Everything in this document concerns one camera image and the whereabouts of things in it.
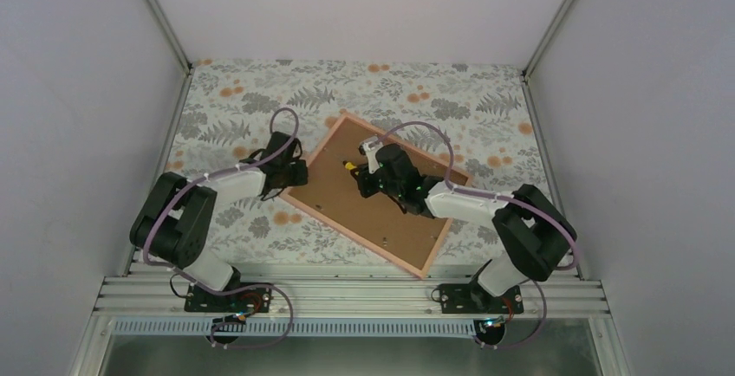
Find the yellow handled screwdriver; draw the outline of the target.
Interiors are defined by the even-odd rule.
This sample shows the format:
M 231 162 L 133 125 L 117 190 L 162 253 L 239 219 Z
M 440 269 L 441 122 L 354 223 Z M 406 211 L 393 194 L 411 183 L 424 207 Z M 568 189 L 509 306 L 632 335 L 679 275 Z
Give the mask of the yellow handled screwdriver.
M 357 168 L 357 166 L 355 164 L 353 164 L 352 162 L 349 162 L 349 161 L 344 161 L 343 162 L 343 165 L 344 165 L 344 167 L 348 171 L 353 171 L 353 170 L 355 170 Z

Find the pink wooden photo frame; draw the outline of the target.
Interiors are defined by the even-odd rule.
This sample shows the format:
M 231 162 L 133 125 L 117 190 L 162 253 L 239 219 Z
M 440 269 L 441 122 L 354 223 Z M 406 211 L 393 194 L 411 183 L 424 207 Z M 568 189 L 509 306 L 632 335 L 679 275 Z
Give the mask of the pink wooden photo frame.
M 308 183 L 281 198 L 390 263 L 425 278 L 445 241 L 452 220 L 404 214 L 389 197 L 363 198 L 345 163 L 365 163 L 357 147 L 384 132 L 343 113 L 306 159 Z

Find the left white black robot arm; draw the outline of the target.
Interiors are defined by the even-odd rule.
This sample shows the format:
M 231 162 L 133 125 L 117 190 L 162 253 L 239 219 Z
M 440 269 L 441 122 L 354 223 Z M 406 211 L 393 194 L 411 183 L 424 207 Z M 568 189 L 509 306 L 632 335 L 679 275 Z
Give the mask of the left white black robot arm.
M 215 308 L 228 311 L 240 302 L 241 278 L 237 268 L 205 247 L 214 211 L 244 198 L 265 201 L 307 182 L 301 141 L 273 132 L 265 148 L 232 168 L 196 180 L 162 174 L 134 220 L 129 240 L 147 263 L 175 270 L 206 290 Z

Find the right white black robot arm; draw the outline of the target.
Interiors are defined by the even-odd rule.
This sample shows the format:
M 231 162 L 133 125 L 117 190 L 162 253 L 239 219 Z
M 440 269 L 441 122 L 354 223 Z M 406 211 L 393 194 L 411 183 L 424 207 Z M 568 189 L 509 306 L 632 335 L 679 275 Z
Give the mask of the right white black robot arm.
M 490 313 L 511 288 L 546 281 L 562 259 L 574 252 L 576 231 L 534 185 L 491 192 L 423 174 L 397 144 L 361 144 L 367 161 L 345 168 L 364 198 L 382 193 L 403 212 L 428 218 L 450 218 L 493 228 L 504 254 L 485 263 L 473 276 L 471 305 Z

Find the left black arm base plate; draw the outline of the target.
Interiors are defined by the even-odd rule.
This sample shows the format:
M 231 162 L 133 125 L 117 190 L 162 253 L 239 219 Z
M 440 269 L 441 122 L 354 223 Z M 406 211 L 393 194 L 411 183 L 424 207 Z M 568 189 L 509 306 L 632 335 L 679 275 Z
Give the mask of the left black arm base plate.
M 214 295 L 199 286 L 191 286 L 185 298 L 187 313 L 254 314 L 268 313 L 271 288 L 253 288 L 234 295 Z

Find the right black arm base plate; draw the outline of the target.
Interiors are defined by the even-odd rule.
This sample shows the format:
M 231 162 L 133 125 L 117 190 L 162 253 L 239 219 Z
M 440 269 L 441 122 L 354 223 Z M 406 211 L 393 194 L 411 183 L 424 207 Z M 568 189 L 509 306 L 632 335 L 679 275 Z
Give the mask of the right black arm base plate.
M 521 314 L 523 297 L 518 286 L 500 296 L 490 295 L 477 284 L 442 283 L 432 292 L 443 314 Z

